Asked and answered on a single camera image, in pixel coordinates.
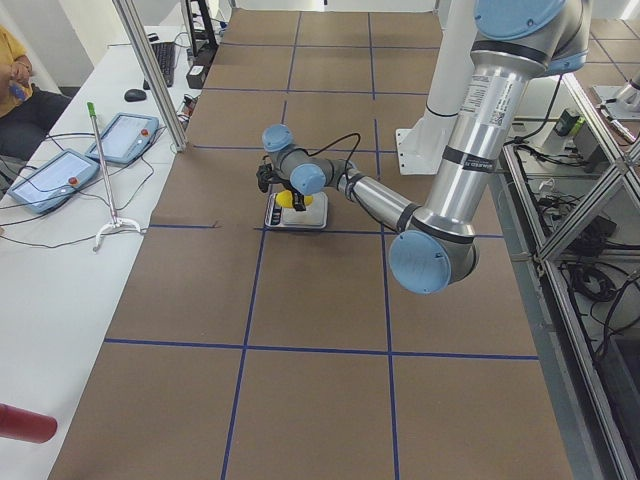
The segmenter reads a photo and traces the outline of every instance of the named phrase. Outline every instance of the robotic arm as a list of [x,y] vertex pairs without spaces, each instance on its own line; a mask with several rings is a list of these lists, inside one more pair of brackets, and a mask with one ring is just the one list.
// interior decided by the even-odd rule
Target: robotic arm
[[429,294],[462,280],[478,261],[471,220],[525,87],[533,78],[584,64],[590,18],[590,0],[476,1],[475,71],[425,205],[411,203],[346,160],[310,157],[284,125],[263,134],[272,162],[258,172],[263,187],[284,183],[296,195],[334,187],[401,232],[389,263],[412,292]]

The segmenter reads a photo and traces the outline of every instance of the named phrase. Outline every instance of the black keyboard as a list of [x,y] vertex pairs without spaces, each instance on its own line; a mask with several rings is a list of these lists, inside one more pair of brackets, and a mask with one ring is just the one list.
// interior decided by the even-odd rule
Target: black keyboard
[[[176,45],[173,42],[158,42],[152,43],[151,48],[158,59],[158,65],[160,66],[160,71],[164,76],[164,81],[167,84],[167,87],[170,87],[173,85],[173,71],[176,67]],[[142,88],[149,90],[149,83],[146,80],[144,81]]]

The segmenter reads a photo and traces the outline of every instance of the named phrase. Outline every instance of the red cylinder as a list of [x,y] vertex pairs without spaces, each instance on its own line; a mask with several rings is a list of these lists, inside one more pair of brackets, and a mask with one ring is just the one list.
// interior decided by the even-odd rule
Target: red cylinder
[[0,403],[0,437],[44,443],[57,429],[58,422],[53,417]]

